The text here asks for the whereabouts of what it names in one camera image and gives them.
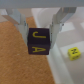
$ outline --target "cork board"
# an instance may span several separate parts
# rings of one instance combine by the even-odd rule
[[[29,27],[36,27],[33,17]],[[0,84],[55,84],[46,56],[29,55],[11,22],[0,23]]]

